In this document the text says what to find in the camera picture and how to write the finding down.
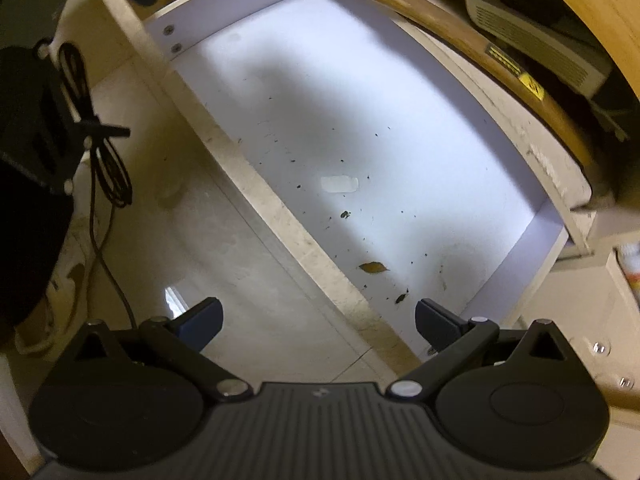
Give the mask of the white open drawer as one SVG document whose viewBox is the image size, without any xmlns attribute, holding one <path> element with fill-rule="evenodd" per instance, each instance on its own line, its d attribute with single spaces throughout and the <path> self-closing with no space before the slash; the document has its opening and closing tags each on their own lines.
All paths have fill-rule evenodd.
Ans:
<svg viewBox="0 0 640 480">
<path fill-rule="evenodd" d="M 553 133 L 379 4 L 104 2 L 230 195 L 394 373 L 427 354 L 420 299 L 512 325 L 586 251 L 590 188 Z"/>
</svg>

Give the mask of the white router box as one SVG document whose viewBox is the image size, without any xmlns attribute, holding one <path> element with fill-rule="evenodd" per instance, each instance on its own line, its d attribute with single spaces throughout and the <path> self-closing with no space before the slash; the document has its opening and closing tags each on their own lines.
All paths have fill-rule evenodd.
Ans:
<svg viewBox="0 0 640 480">
<path fill-rule="evenodd" d="M 605 53 L 535 23 L 500 0 L 464 2 L 477 27 L 528 55 L 586 98 L 592 98 L 612 72 L 613 63 Z"/>
</svg>

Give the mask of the dry brown leaf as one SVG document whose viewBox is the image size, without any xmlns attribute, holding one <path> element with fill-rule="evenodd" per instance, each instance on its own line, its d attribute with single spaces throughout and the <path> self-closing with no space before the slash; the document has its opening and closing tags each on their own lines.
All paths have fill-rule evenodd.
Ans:
<svg viewBox="0 0 640 480">
<path fill-rule="evenodd" d="M 388 271 L 388 267 L 379 261 L 364 262 L 359 265 L 359 269 L 367 274 L 380 274 Z"/>
</svg>

